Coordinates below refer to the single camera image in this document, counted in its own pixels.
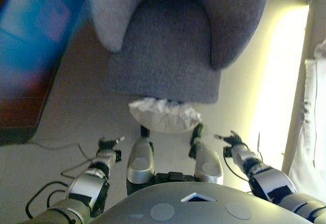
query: chair seat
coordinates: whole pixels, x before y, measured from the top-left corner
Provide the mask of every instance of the chair seat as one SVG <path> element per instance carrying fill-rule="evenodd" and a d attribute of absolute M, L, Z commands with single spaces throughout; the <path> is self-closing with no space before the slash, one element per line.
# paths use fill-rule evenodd
<path fill-rule="evenodd" d="M 107 60 L 105 85 L 151 97 L 214 103 L 220 70 L 210 67 L 210 25 L 192 0 L 146 0 L 134 12 L 122 49 Z"/>

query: triangular opening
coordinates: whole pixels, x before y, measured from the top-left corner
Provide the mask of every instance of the triangular opening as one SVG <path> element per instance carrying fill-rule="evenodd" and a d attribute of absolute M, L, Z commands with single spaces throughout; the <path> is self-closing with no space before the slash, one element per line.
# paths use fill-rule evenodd
<path fill-rule="evenodd" d="M 184 197 L 181 202 L 215 202 L 216 200 L 197 192 Z"/>

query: black cable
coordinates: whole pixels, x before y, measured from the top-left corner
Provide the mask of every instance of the black cable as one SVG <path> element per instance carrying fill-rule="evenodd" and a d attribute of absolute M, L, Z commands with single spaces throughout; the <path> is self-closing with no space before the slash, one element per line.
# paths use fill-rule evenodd
<path fill-rule="evenodd" d="M 56 192 L 65 192 L 65 190 L 55 190 L 53 191 L 52 193 L 49 194 L 49 196 L 47 197 L 47 200 L 46 200 L 46 207 L 49 208 L 50 207 L 50 199 L 52 197 L 53 194 L 55 194 Z"/>
<path fill-rule="evenodd" d="M 73 146 L 78 146 L 79 151 L 81 152 L 81 154 L 83 155 L 83 157 L 84 157 L 85 159 L 90 159 L 90 157 L 88 157 L 88 156 L 85 154 L 85 152 L 83 151 L 83 149 L 82 149 L 82 147 L 80 146 L 79 143 L 71 143 L 71 144 L 67 144 L 67 145 L 63 145 L 63 146 L 59 146 L 59 147 L 54 147 L 54 148 L 52 148 L 52 147 L 44 146 L 44 145 L 42 145 L 42 144 L 40 144 L 40 143 L 38 143 L 38 142 L 36 142 L 36 141 L 30 141 L 30 142 L 31 142 L 31 144 L 35 144 L 35 145 L 39 146 L 39 147 L 42 148 L 42 149 L 51 150 L 51 151 L 58 151 L 58 150 L 68 149 L 68 148 L 71 148 L 71 147 L 73 147 Z"/>
<path fill-rule="evenodd" d="M 30 210 L 29 210 L 29 208 L 30 208 L 30 204 L 32 203 L 32 201 L 45 189 L 45 188 L 47 188 L 48 186 L 50 186 L 50 185 L 53 185 L 53 184 L 61 184 L 61 185 L 63 185 L 63 186 L 65 186 L 65 187 L 68 187 L 68 184 L 66 184 L 66 183 L 64 183 L 64 182 L 60 182 L 60 181 L 53 181 L 53 182 L 49 182 L 49 183 L 47 183 L 47 184 L 45 184 L 29 201 L 28 201 L 28 203 L 26 204 L 26 206 L 25 206 L 25 212 L 26 212 L 26 215 L 29 217 L 29 219 L 32 219 L 33 218 L 33 216 L 31 215 L 31 213 L 30 213 Z"/>
<path fill-rule="evenodd" d="M 248 182 L 247 179 L 245 179 L 245 178 L 239 176 L 237 173 L 235 173 L 235 172 L 230 168 L 229 164 L 228 164 L 227 161 L 226 161 L 226 158 L 225 158 L 225 155 L 224 155 L 224 154 L 223 154 L 223 159 L 224 159 L 224 162 L 225 162 L 226 166 L 229 168 L 229 170 L 230 170 L 234 175 L 236 175 L 238 178 L 240 178 L 240 179 L 242 179 L 242 180 Z"/>
<path fill-rule="evenodd" d="M 93 159 L 94 159 L 94 158 L 92 158 L 92 159 L 87 159 L 87 160 L 85 160 L 85 161 L 83 161 L 83 162 L 81 162 L 81 163 L 79 163 L 79 164 L 77 164 L 77 165 L 74 165 L 73 167 L 67 168 L 67 169 L 63 170 L 62 172 L 60 172 L 60 175 L 63 176 L 63 177 L 70 178 L 70 179 L 75 179 L 75 177 L 70 176 L 70 175 L 66 175 L 65 173 L 66 173 L 66 172 L 69 172 L 69 171 L 72 171 L 72 170 L 74 170 L 74 169 L 76 169 L 76 168 L 78 168 L 78 167 L 81 167 L 81 166 L 83 166 L 84 164 L 86 164 L 87 162 L 92 161 Z"/>
<path fill-rule="evenodd" d="M 261 161 L 264 162 L 264 160 L 263 160 L 263 156 L 261 155 L 260 151 L 258 151 L 258 153 L 259 153 L 259 155 L 260 155 Z"/>

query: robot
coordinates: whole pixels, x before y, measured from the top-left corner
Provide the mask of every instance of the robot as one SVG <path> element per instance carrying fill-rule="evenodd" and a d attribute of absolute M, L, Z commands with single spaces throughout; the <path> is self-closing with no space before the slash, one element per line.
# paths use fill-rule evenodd
<path fill-rule="evenodd" d="M 24 223 L 326 223 L 324 202 L 297 193 L 283 172 L 264 164 L 233 131 L 216 138 L 229 144 L 223 154 L 246 174 L 253 195 L 223 186 L 219 157 L 201 141 L 202 128 L 194 129 L 190 142 L 193 176 L 155 174 L 150 131 L 142 126 L 127 166 L 128 197 L 103 213 L 110 172 L 121 160 L 114 147 L 123 138 L 101 139 L 96 157 L 67 187 L 65 199 Z"/>

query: blue object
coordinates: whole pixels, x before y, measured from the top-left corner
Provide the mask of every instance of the blue object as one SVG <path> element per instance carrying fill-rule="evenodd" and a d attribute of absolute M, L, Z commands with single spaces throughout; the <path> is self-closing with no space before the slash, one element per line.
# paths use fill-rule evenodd
<path fill-rule="evenodd" d="M 70 37 L 84 0 L 6 0 L 0 9 L 0 78 L 43 73 Z"/>

